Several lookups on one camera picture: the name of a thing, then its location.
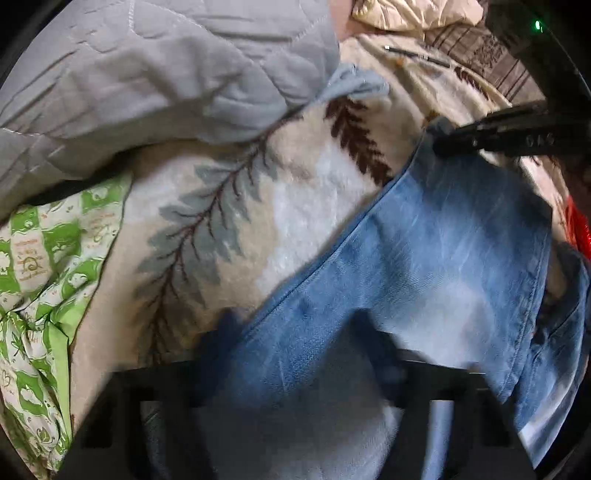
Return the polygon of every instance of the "striped brown fabric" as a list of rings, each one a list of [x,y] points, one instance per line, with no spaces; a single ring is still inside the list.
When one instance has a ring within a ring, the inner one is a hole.
[[[489,0],[479,3],[485,13],[478,25],[453,24],[430,30],[425,34],[426,43],[481,75],[514,104],[543,98],[523,64],[485,27]]]

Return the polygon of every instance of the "black pen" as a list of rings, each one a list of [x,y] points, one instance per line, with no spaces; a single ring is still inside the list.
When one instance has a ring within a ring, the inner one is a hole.
[[[390,53],[399,53],[400,55],[405,55],[406,57],[410,58],[419,58],[424,61],[430,61],[431,63],[435,63],[437,65],[441,65],[445,68],[451,68],[451,64],[445,60],[439,60],[434,57],[430,57],[429,55],[424,55],[422,53],[417,53],[415,51],[403,50],[401,48],[391,47],[390,45],[384,45],[384,50],[389,51]]]

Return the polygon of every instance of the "red object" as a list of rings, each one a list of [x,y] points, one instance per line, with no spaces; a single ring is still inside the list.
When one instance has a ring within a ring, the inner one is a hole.
[[[566,206],[566,237],[569,243],[591,260],[591,232],[585,215],[569,196]]]

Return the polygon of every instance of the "blue jeans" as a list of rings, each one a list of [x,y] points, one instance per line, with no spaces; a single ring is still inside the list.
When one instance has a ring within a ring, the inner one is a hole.
[[[450,128],[445,119],[427,128],[408,166],[330,251],[272,295],[216,367],[196,417],[220,479],[376,477],[401,412],[384,401],[352,339],[356,309],[432,363],[477,364],[501,402],[512,397],[518,428],[557,382],[576,392],[587,265],[562,252],[571,289],[534,332],[550,208],[478,155],[438,158],[433,136]],[[547,412],[547,432],[556,435],[570,403]],[[435,410],[444,432],[449,408]],[[532,458],[550,443],[534,445]],[[444,435],[429,452],[423,478],[434,479]]]

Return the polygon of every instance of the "green and white fabric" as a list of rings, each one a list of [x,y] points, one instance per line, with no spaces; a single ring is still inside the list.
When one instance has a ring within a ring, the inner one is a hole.
[[[131,177],[24,206],[0,228],[0,423],[37,478],[72,440],[68,346],[119,232]]]

